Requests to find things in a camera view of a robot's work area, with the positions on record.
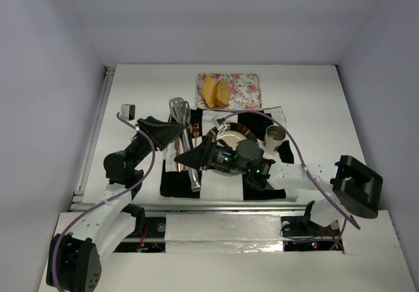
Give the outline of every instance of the bread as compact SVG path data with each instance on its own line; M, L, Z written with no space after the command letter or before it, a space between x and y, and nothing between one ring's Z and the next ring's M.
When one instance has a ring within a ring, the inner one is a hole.
M206 75L204 79L204 86L202 87L202 96L209 108L214 107L213 93L215 89L215 81L211 76Z
M231 96L230 87L228 86L227 81L221 79L217 84L215 84L214 93L213 93L213 102L219 107L228 106L228 101Z

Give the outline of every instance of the metal cup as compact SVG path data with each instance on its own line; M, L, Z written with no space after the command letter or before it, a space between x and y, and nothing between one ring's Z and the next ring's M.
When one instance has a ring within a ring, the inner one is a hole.
M287 134L276 125L271 125L266 129L263 145L267 151L277 151L279 146L285 141Z

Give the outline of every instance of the white table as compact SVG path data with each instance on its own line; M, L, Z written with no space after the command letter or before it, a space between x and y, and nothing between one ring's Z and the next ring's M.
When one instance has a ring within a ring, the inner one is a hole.
M118 65L100 127L98 142L85 181L82 202L95 203L107 184L103 159L129 144L132 130L120 123L116 113L123 103L136 105L136 119L152 115L169 116L168 101L181 96L194 106L195 83L199 73L256 73L261 80L263 107L281 105L287 128L297 141L307 163L333 163L341 155L364 161L339 77L334 66L308 65ZM137 168L150 164L148 156ZM162 154L143 183L134 203L169 208L191 206L287 206L284 201L208 202L160 195ZM297 204L321 196L316 191L300 192Z
M77 214L62 213L56 231ZM113 253L95 292L414 292L388 213L357 220L361 231L344 233L345 254ZM44 273L39 292L53 291Z

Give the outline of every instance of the white wall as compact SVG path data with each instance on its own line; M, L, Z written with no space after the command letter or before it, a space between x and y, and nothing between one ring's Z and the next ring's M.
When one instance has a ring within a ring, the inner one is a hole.
M37 291L103 66L69 0L0 0L0 291Z
M337 64L374 0L72 2L105 64Z
M378 0L338 70L419 287L419 0Z

